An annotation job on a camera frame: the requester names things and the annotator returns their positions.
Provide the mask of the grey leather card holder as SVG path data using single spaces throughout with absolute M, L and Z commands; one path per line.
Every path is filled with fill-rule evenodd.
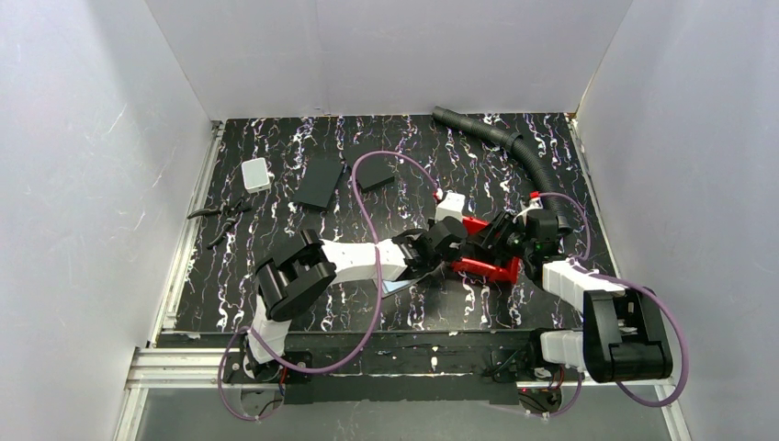
M 418 285 L 420 282 L 426 280 L 427 278 L 433 276 L 434 274 L 435 272 L 431 272 L 423 276 L 407 279 L 407 280 L 394 280 L 394 281 L 382 280 L 377 285 L 377 288 L 381 291 L 381 298 L 386 299 L 393 295 L 397 295 L 406 289 Z

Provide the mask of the red plastic bin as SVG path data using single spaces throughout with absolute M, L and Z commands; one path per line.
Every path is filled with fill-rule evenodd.
M 464 216 L 462 223 L 468 230 L 469 236 L 460 247 L 460 256 L 457 260 L 451 262 L 449 267 L 455 272 L 485 277 L 490 282 L 516 284 L 520 274 L 521 259 L 514 257 L 502 266 L 486 264 L 477 260 L 471 248 L 471 235 L 486 227 L 488 222 L 475 217 Z

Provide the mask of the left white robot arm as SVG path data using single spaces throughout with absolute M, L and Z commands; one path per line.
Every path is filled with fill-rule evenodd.
M 391 291 L 418 282 L 455 261 L 468 237 L 465 198 L 439 191 L 427 229 L 411 229 L 378 244 L 339 243 L 305 230 L 278 246 L 254 272 L 257 308 L 246 333 L 243 370 L 259 379 L 285 350 L 292 319 L 307 311 L 334 284 L 373 279 Z

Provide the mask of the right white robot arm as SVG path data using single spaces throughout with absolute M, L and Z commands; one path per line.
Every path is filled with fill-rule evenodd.
M 519 352 L 520 367 L 574 368 L 600 383 L 671 375 L 672 352 L 658 305 L 564 255 L 559 242 L 569 228 L 555 211 L 535 203 L 526 212 L 503 211 L 489 223 L 464 222 L 476 255 L 471 269 L 494 281 L 525 275 L 581 314 L 578 329 L 534 330 Z

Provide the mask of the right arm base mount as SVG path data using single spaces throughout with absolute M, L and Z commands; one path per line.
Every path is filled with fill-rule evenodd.
M 510 355 L 497 356 L 481 373 L 484 378 L 500 384 L 516 383 L 520 379 L 533 378 L 545 384 L 540 389 L 520 388 L 518 395 L 524 408 L 519 413 L 528 418 L 548 421 L 567 413 L 578 401 L 583 389 L 584 374 L 575 372 L 576 385 L 573 395 L 562 401 L 562 387 L 568 369 L 563 364 L 537 361 L 529 349 L 518 349 Z

